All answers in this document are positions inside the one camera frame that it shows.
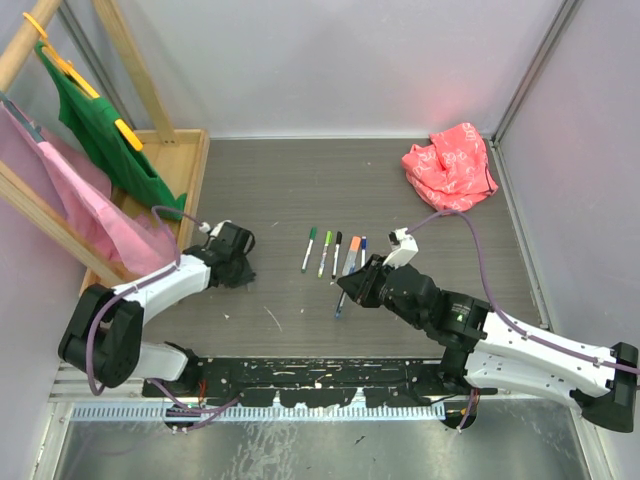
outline wooden rod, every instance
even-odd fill
[[[131,77],[138,96],[158,131],[163,143],[178,144],[178,135],[171,124],[160,95],[156,90],[151,74],[147,70],[142,55],[136,46],[131,31],[124,20],[120,6],[116,0],[92,0],[104,28],[107,30],[113,45],[116,47],[124,67]]]
[[[62,0],[38,0],[31,10],[31,16],[46,29],[58,10]],[[40,34],[31,23],[25,20],[18,32],[13,36],[6,50],[0,57],[0,90],[6,92],[18,76],[20,69],[27,61],[29,53],[35,47]]]
[[[112,282],[113,285],[126,283],[135,278],[123,266],[110,262],[88,243],[2,161],[0,161],[0,197],[7,200],[36,227],[101,278]]]

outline green marker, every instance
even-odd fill
[[[316,232],[318,229],[313,227],[311,232],[309,233],[309,246],[307,247],[307,253],[304,256],[304,260],[302,261],[302,273],[307,271],[307,263],[309,263],[309,255],[311,255],[311,247],[313,246],[313,241],[316,239]]]
[[[327,259],[327,250],[331,245],[331,230],[327,232],[327,237],[324,239],[324,248],[322,249],[322,260],[320,260],[320,269],[318,270],[318,278],[322,278],[322,271],[324,270],[324,261]]]

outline red cloth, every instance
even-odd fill
[[[432,145],[413,145],[402,157],[407,180],[436,210],[469,210],[493,195],[498,185],[489,173],[482,137],[470,123],[430,135]]]

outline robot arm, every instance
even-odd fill
[[[92,285],[80,297],[58,347],[59,357],[87,371],[89,331],[102,307],[122,296],[100,319],[93,341],[93,371],[97,381],[115,388],[130,377],[177,381],[192,353],[175,345],[142,342],[142,328],[158,313],[183,298],[210,287],[235,288],[255,277],[246,255],[253,234],[230,221],[216,225],[204,245],[188,248],[180,266],[170,264],[134,282],[106,288]]]
[[[410,266],[418,248],[406,229],[392,232],[389,240],[392,251],[387,257],[372,255],[365,267],[342,277],[338,285],[358,305],[384,306],[446,347],[440,375],[451,391],[520,391],[580,410],[604,428],[633,430],[636,375],[604,364],[635,368],[637,348],[625,343],[611,349],[581,344],[509,317],[525,327],[522,335],[487,302],[441,290]],[[559,350],[580,352],[596,361]]]

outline gray table surface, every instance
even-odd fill
[[[336,320],[340,289],[328,273],[317,278],[327,230],[345,237],[342,268],[353,235],[367,236],[368,253],[385,254],[389,231],[433,213],[400,165],[413,143],[425,140],[212,142],[198,217],[212,224],[231,219],[255,233],[249,260],[256,280],[248,289],[210,289],[185,299],[145,327],[145,340],[175,342],[198,355],[439,356],[441,347],[383,308],[365,310],[347,301]],[[537,323],[504,192],[469,213],[502,307]],[[312,226],[318,238],[302,274]],[[194,241],[202,240],[199,235]],[[415,237],[416,268],[441,288],[485,298],[473,241],[460,219],[438,219]]]

